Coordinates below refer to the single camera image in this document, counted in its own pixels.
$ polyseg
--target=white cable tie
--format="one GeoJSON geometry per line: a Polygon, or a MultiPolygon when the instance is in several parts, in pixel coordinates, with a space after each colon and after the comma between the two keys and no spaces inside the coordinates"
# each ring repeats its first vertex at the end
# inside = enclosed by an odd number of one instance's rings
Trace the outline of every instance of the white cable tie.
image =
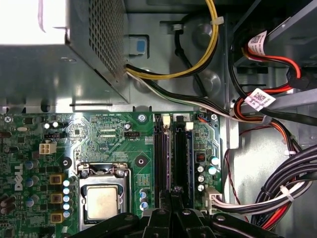
{"type": "Polygon", "coordinates": [[[183,24],[173,24],[172,25],[172,30],[173,31],[183,30],[183,24]]]}
{"type": "Polygon", "coordinates": [[[223,16],[217,17],[215,20],[210,22],[210,25],[221,25],[224,23],[224,18],[223,16]]]}
{"type": "Polygon", "coordinates": [[[280,188],[281,192],[288,198],[288,200],[290,200],[291,202],[294,201],[294,198],[292,197],[292,195],[289,192],[289,190],[287,189],[287,187],[281,186],[279,188],[280,188]]]}
{"type": "Polygon", "coordinates": [[[284,155],[286,155],[286,156],[290,156],[290,155],[296,155],[296,151],[289,151],[289,150],[285,150],[284,151],[284,155]]]}

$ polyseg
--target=capacitor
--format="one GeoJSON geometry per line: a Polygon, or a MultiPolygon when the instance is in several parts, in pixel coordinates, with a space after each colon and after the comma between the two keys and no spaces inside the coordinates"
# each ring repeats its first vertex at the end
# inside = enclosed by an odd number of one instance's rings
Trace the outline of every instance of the capacitor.
{"type": "Polygon", "coordinates": [[[63,217],[69,218],[73,212],[74,212],[74,210],[72,208],[69,208],[67,211],[63,212],[63,217]]]}
{"type": "Polygon", "coordinates": [[[64,210],[70,209],[70,205],[69,205],[68,203],[64,203],[64,204],[63,204],[63,209],[64,209],[64,210]]]}
{"type": "Polygon", "coordinates": [[[0,131],[0,138],[10,138],[12,136],[10,131],[0,131]]]}
{"type": "Polygon", "coordinates": [[[70,196],[66,195],[63,197],[63,202],[69,202],[70,201],[70,196]]]}
{"type": "Polygon", "coordinates": [[[9,214],[10,212],[12,212],[14,209],[16,208],[15,204],[10,204],[9,206],[7,207],[4,207],[1,209],[0,213],[2,215],[6,215],[6,214],[9,214]]]}
{"type": "Polygon", "coordinates": [[[205,189],[205,186],[204,186],[203,184],[200,184],[200,185],[198,185],[198,187],[197,187],[197,190],[198,190],[199,192],[204,191],[204,189],[205,189]]]}
{"type": "Polygon", "coordinates": [[[76,177],[75,177],[75,176],[69,177],[68,179],[66,179],[66,180],[63,181],[63,186],[64,186],[64,187],[68,187],[68,186],[70,186],[72,183],[74,183],[75,181],[76,181],[76,177]]]}
{"type": "Polygon", "coordinates": [[[19,147],[17,147],[17,146],[5,146],[3,151],[6,154],[17,153],[19,151],[19,147]]]}
{"type": "Polygon", "coordinates": [[[37,195],[32,195],[31,197],[26,199],[25,206],[33,207],[39,201],[39,197],[37,195]]]}
{"type": "Polygon", "coordinates": [[[27,132],[29,128],[23,126],[23,127],[18,127],[16,130],[19,132],[27,132]]]}
{"type": "Polygon", "coordinates": [[[220,164],[220,159],[218,157],[215,157],[215,156],[212,156],[211,158],[211,163],[214,165],[214,166],[218,166],[220,164]]]}
{"type": "Polygon", "coordinates": [[[43,127],[44,127],[45,129],[49,129],[49,128],[51,127],[51,125],[50,125],[49,123],[45,123],[45,124],[43,125],[43,127]]]}
{"type": "Polygon", "coordinates": [[[208,173],[209,173],[210,175],[215,175],[215,174],[217,173],[217,169],[216,169],[215,167],[213,167],[213,166],[210,166],[210,167],[208,168],[208,173]]]}
{"type": "Polygon", "coordinates": [[[7,199],[3,200],[1,203],[0,203],[0,206],[1,207],[6,207],[8,206],[9,204],[13,203],[16,201],[16,197],[15,196],[10,196],[8,197],[7,199]]]}
{"type": "Polygon", "coordinates": [[[146,198],[148,195],[146,192],[140,192],[140,198],[143,199],[143,198],[146,198]]]}
{"type": "Polygon", "coordinates": [[[7,194],[4,194],[0,197],[0,203],[4,200],[6,200],[9,196],[7,194]]]}
{"type": "Polygon", "coordinates": [[[39,182],[39,177],[37,176],[32,176],[31,178],[27,178],[25,180],[25,185],[27,187],[32,187],[34,185],[36,185],[39,182]]]}
{"type": "Polygon", "coordinates": [[[63,193],[64,193],[65,195],[68,195],[68,194],[70,193],[69,188],[68,188],[68,187],[65,187],[65,188],[63,189],[63,193]]]}
{"type": "Polygon", "coordinates": [[[148,202],[148,199],[147,198],[140,198],[140,202],[148,202]]]}
{"type": "Polygon", "coordinates": [[[142,202],[141,205],[140,205],[140,210],[144,211],[144,209],[146,209],[148,207],[148,205],[149,204],[147,202],[142,202]]]}
{"type": "Polygon", "coordinates": [[[202,173],[204,170],[205,170],[205,169],[204,169],[204,166],[202,166],[202,165],[199,165],[199,166],[197,167],[197,171],[198,171],[199,173],[202,173]]]}
{"type": "Polygon", "coordinates": [[[205,181],[205,177],[202,176],[202,175],[199,175],[198,178],[197,178],[197,181],[198,182],[203,182],[203,181],[205,181]]]}
{"type": "Polygon", "coordinates": [[[37,168],[37,166],[39,165],[39,161],[38,160],[29,160],[25,162],[25,168],[27,170],[32,170],[37,168]]]}
{"type": "Polygon", "coordinates": [[[53,126],[55,129],[59,129],[59,128],[63,128],[63,127],[65,126],[65,124],[62,123],[62,122],[59,122],[59,121],[54,121],[54,122],[52,123],[52,126],[53,126]]]}

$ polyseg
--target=screw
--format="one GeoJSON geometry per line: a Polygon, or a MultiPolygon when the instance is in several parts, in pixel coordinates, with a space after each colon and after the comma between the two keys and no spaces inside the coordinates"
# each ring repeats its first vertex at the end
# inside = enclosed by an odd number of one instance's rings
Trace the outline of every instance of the screw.
{"type": "Polygon", "coordinates": [[[138,120],[139,120],[140,122],[145,122],[146,119],[147,119],[147,117],[146,117],[146,115],[144,115],[144,114],[140,114],[140,115],[138,116],[138,120]]]}
{"type": "Polygon", "coordinates": [[[224,216],[217,216],[216,219],[220,222],[223,222],[224,220],[226,220],[224,216]]]}
{"type": "Polygon", "coordinates": [[[60,58],[60,60],[63,61],[63,62],[69,62],[69,63],[77,62],[77,60],[72,59],[72,58],[68,58],[68,57],[62,57],[62,58],[60,58]]]}
{"type": "Polygon", "coordinates": [[[120,177],[124,176],[124,171],[123,170],[117,170],[116,174],[119,175],[120,177]]]}
{"type": "Polygon", "coordinates": [[[6,117],[4,118],[4,122],[6,122],[6,123],[12,122],[12,117],[6,116],[6,117]]]}
{"type": "Polygon", "coordinates": [[[216,120],[218,120],[218,117],[217,117],[216,114],[212,114],[211,119],[214,120],[214,121],[216,121],[216,120]]]}
{"type": "Polygon", "coordinates": [[[87,170],[83,170],[80,175],[83,178],[87,178],[88,177],[88,171],[87,170]]]}
{"type": "Polygon", "coordinates": [[[191,212],[190,212],[190,210],[184,210],[184,211],[183,211],[183,214],[184,214],[184,215],[189,215],[189,214],[191,214],[191,212]]]}

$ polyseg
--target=plastic clip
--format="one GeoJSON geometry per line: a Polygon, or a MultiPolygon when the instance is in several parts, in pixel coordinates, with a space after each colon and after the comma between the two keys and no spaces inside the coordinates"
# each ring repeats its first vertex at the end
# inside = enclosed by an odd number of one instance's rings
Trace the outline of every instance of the plastic clip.
{"type": "Polygon", "coordinates": [[[289,190],[287,189],[287,187],[285,186],[281,186],[279,187],[281,192],[286,195],[286,197],[288,198],[288,200],[290,200],[291,202],[294,201],[294,198],[292,197],[292,195],[290,194],[289,190]]]}
{"type": "Polygon", "coordinates": [[[296,151],[285,150],[285,151],[284,151],[284,155],[286,155],[286,156],[296,155],[296,151]]]}
{"type": "Polygon", "coordinates": [[[210,22],[210,25],[221,25],[224,23],[224,18],[223,16],[217,17],[215,20],[210,22]]]}

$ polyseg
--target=cable tie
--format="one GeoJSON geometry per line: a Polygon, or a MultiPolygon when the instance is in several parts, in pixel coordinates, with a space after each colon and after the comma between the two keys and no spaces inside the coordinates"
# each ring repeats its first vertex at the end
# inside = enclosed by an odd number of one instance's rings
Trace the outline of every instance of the cable tie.
{"type": "Polygon", "coordinates": [[[285,186],[281,186],[279,187],[281,192],[286,195],[286,197],[288,198],[288,200],[290,200],[291,202],[294,201],[294,198],[292,197],[291,193],[289,192],[289,190],[287,189],[287,187],[285,186]]]}
{"type": "Polygon", "coordinates": [[[272,118],[269,117],[269,116],[264,116],[263,119],[262,119],[262,124],[263,125],[269,125],[270,123],[272,122],[272,118]]]}
{"type": "Polygon", "coordinates": [[[293,150],[285,150],[284,151],[284,155],[286,156],[290,156],[290,155],[296,155],[296,151],[293,151],[293,150]]]}
{"type": "Polygon", "coordinates": [[[210,22],[210,25],[221,25],[224,23],[224,18],[223,16],[217,17],[215,20],[210,22]]]}
{"type": "Polygon", "coordinates": [[[261,187],[261,191],[266,195],[268,196],[269,198],[272,198],[273,197],[273,194],[270,193],[269,191],[267,191],[267,189],[265,187],[261,187]]]}
{"type": "Polygon", "coordinates": [[[183,24],[173,24],[173,25],[172,25],[172,30],[173,30],[173,31],[183,30],[183,24]]]}

